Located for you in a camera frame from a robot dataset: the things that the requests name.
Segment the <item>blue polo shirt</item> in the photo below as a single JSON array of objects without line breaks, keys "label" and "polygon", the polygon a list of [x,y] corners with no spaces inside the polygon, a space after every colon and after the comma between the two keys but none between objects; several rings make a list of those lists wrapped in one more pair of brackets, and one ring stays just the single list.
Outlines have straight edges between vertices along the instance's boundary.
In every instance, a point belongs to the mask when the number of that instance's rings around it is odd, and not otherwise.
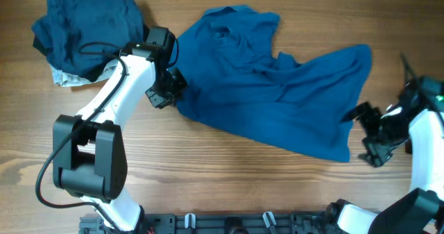
[{"label": "blue polo shirt", "polygon": [[372,67],[357,44],[300,63],[272,54],[280,16],[248,6],[211,8],[178,39],[188,86],[177,103],[194,121],[275,147],[347,162],[356,106]]}]

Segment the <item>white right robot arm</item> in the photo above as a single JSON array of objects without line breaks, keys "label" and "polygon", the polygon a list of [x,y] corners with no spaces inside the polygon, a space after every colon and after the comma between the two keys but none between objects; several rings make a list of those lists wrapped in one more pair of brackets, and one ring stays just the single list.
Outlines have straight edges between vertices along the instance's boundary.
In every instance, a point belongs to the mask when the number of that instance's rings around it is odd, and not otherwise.
[{"label": "white right robot arm", "polygon": [[345,233],[424,233],[433,224],[436,233],[442,233],[443,82],[428,76],[412,78],[386,113],[363,103],[349,117],[366,132],[362,159],[381,167],[405,146],[412,168],[405,196],[379,213],[342,202],[333,211],[336,226]]}]

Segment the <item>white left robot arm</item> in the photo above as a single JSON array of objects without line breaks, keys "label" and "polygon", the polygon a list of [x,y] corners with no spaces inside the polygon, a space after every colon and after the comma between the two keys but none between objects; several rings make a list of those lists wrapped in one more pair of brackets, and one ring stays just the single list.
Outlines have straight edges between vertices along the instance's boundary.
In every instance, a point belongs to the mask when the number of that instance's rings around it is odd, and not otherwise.
[{"label": "white left robot arm", "polygon": [[123,128],[147,96],[155,108],[174,104],[187,83],[174,67],[178,41],[127,44],[100,92],[74,116],[53,125],[53,183],[99,214],[107,233],[145,233],[144,209],[125,188]]}]

